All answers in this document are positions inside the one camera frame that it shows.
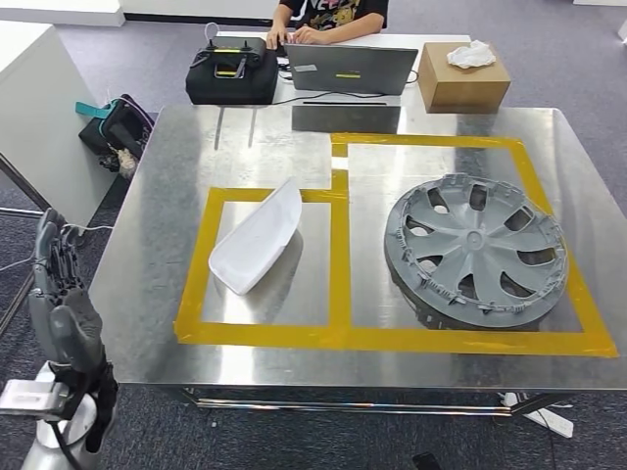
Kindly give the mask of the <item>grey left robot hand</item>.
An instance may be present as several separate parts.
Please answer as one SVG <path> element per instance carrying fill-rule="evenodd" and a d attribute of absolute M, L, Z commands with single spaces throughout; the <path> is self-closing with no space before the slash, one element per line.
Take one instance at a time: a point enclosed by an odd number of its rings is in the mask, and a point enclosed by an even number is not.
<path fill-rule="evenodd" d="M 37 225 L 28 307 L 48 361 L 91 373 L 104 361 L 103 322 L 81 274 L 78 237 L 79 229 L 60 212 L 44 212 Z"/>

